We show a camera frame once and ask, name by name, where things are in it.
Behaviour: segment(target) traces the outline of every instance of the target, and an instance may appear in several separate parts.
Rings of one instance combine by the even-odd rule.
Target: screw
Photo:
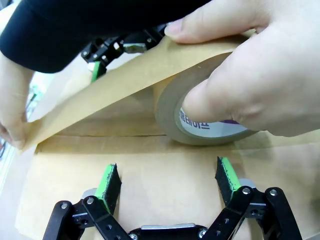
[[[87,204],[92,204],[94,202],[94,199],[92,197],[89,197],[89,199],[86,201]]]
[[[275,189],[271,189],[269,193],[271,196],[276,196],[278,194]]]
[[[129,236],[132,240],[138,240],[138,236],[134,233],[131,233]]]
[[[61,205],[62,209],[66,209],[67,207],[68,207],[68,203],[64,203],[64,204]]]
[[[200,231],[199,231],[199,233],[198,233],[198,237],[199,237],[200,239],[202,239],[203,236],[206,234],[207,230],[208,230],[208,229],[206,229],[206,228],[200,229]]]
[[[245,187],[244,189],[242,189],[242,193],[248,195],[250,193],[250,189]]]

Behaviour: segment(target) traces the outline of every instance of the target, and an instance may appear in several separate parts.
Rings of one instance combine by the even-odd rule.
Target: black sleeve
[[[209,0],[22,0],[0,36],[10,60],[56,73],[96,37],[143,30],[184,17]]]

